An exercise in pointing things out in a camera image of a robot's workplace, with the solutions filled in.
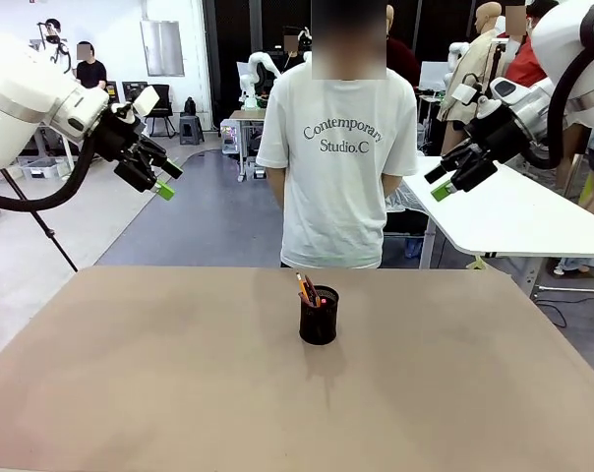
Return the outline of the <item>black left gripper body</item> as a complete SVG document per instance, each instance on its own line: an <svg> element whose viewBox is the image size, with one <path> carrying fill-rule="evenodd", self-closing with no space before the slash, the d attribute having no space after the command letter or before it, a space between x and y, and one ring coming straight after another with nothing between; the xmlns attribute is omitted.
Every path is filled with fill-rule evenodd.
<svg viewBox="0 0 594 472"><path fill-rule="evenodd" d="M99 120L99 156L105 160L137 157L143 126L132 105L109 105Z"/></svg>

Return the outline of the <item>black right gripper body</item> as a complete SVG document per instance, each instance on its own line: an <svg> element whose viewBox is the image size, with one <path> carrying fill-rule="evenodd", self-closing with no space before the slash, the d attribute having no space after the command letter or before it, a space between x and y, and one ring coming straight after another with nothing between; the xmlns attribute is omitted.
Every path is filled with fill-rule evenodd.
<svg viewBox="0 0 594 472"><path fill-rule="evenodd" d="M472 119L466 133L491 160L508 162L523 150L523 132L510 110L495 110L485 118Z"/></svg>

